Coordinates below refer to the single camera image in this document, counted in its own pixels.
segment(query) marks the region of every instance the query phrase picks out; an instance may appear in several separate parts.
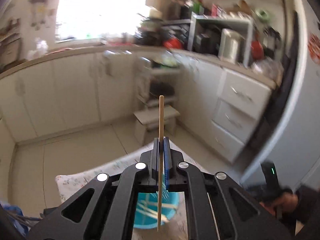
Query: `bright window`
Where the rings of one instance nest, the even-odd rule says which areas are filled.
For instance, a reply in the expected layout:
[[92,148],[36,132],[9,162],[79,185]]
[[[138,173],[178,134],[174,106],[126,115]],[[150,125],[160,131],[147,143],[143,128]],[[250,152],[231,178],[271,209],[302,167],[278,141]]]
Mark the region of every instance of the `bright window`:
[[134,34],[146,0],[59,0],[57,40]]

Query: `wooden stool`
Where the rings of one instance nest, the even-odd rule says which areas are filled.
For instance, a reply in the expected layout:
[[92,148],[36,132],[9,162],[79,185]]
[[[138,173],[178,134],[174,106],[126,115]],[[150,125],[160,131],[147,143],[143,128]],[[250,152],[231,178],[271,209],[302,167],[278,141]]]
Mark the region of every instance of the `wooden stool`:
[[[153,130],[159,127],[159,108],[149,108],[143,111],[135,112],[136,124],[134,135],[141,145],[144,145],[144,140],[148,130]],[[171,106],[164,107],[164,125],[169,133],[174,134],[176,127],[176,117],[180,113]]]

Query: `drawer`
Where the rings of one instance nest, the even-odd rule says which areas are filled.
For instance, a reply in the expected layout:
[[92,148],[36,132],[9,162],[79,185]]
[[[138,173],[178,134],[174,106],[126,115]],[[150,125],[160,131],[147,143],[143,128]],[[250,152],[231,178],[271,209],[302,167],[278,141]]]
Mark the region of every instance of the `drawer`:
[[258,122],[222,100],[213,120],[244,143],[247,142]]
[[269,101],[270,88],[232,70],[225,70],[220,98],[256,120]]
[[211,125],[212,140],[210,146],[232,163],[244,147],[244,143],[215,122],[212,122]]

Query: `teal bowl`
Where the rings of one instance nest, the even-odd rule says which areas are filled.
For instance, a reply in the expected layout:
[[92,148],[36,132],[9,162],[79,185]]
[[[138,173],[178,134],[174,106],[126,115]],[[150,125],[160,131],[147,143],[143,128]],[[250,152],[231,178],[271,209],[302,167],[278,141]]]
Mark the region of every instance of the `teal bowl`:
[[[169,203],[173,204],[178,207],[179,205],[179,193],[177,192],[168,192],[168,197],[167,198],[162,198],[162,203]],[[140,203],[141,200],[148,200],[149,202],[157,202],[158,198],[156,194],[151,194],[151,193],[139,193],[138,194],[138,203]],[[158,208],[157,206],[154,205],[147,205],[148,208],[157,211]],[[169,220],[175,215],[177,212],[176,209],[172,208],[164,208],[162,207],[161,213],[165,215]],[[136,211],[135,217],[134,217],[134,223],[133,223],[134,228],[140,228],[140,229],[151,229],[151,228],[156,228],[157,227],[157,220],[148,217],[146,215],[143,215],[139,212]]]

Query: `kitchen countertop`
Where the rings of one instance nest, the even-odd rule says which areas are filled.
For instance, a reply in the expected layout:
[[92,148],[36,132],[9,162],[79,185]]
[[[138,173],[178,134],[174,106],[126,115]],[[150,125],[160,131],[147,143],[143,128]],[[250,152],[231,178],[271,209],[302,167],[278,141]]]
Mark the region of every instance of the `kitchen countertop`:
[[[27,62],[24,62],[22,64],[19,64],[17,66],[14,66],[3,73],[0,74],[0,79],[4,78],[10,74],[13,74],[21,69],[24,69],[26,67],[39,64],[45,61],[61,58],[61,57],[70,57],[70,56],[75,56],[75,55],[80,55],[80,54],[89,54],[89,53],[96,53],[96,52],[103,52],[105,50],[112,50],[112,51],[166,51],[167,49],[164,47],[152,47],[152,46],[137,46],[137,45],[128,45],[128,46],[92,46],[92,47],[84,47],[84,48],[77,48],[77,49],[70,49],[70,50],[65,50],[61,52],[56,52],[48,55],[44,55],[42,57],[39,57],[37,59],[33,59]],[[246,75],[248,77],[251,77],[264,85],[268,86],[271,89],[275,89],[277,86],[280,86],[281,84],[281,79],[279,79],[277,82],[274,82],[268,77],[265,77],[260,74],[254,73],[251,69],[247,69],[241,65],[236,65],[232,64],[229,62],[224,62],[219,60],[218,57],[213,56],[213,55],[205,55],[205,54],[200,54],[196,52],[191,52],[188,50],[182,50],[182,49],[169,49],[170,52],[180,54],[180,55],[185,55],[189,57],[195,57],[199,60],[204,60],[208,61],[210,63],[214,63],[216,65],[219,65],[220,67],[223,68],[228,68],[234,71],[237,71],[243,75]]]

